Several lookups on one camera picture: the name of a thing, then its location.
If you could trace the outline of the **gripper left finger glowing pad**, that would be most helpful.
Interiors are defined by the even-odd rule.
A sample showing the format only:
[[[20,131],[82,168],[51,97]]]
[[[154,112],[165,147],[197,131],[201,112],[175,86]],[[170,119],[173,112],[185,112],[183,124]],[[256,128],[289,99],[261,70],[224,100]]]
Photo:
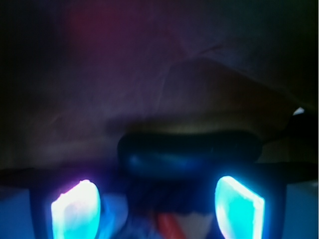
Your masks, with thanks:
[[[94,239],[101,217],[96,180],[71,178],[44,181],[30,191],[37,239]]]

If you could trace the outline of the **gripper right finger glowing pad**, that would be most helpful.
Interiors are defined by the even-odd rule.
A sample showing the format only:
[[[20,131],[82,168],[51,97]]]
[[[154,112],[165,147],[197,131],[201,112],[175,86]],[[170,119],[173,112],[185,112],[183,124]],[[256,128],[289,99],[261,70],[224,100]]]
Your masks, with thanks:
[[[215,216],[225,239],[280,239],[286,189],[270,179],[222,176],[214,193]]]

